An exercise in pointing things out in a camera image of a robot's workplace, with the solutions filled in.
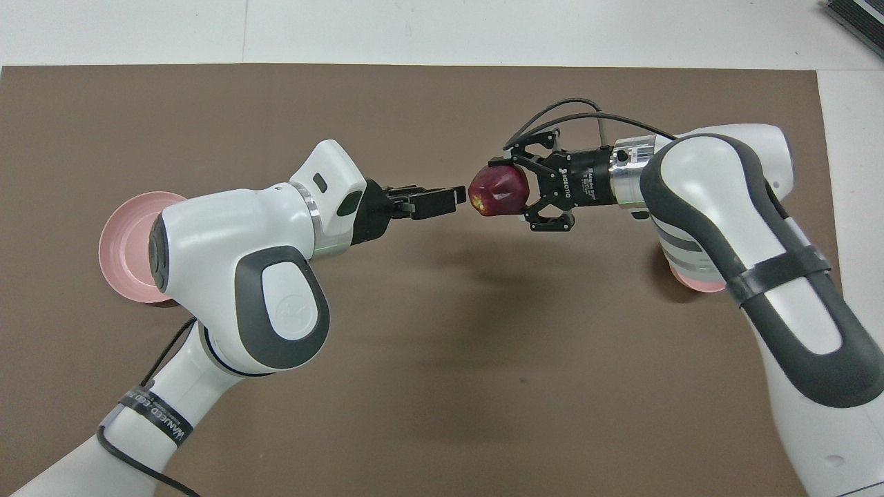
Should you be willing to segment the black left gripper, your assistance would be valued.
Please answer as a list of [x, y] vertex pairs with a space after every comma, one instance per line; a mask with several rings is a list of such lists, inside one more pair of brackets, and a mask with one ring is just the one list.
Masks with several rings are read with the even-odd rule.
[[366, 179], [366, 189], [356, 211], [351, 245], [378, 239], [384, 235], [394, 218], [426, 218], [443, 216], [456, 211], [466, 202], [465, 186], [452, 188], [420, 188], [417, 185], [401, 188], [382, 188], [373, 179]]

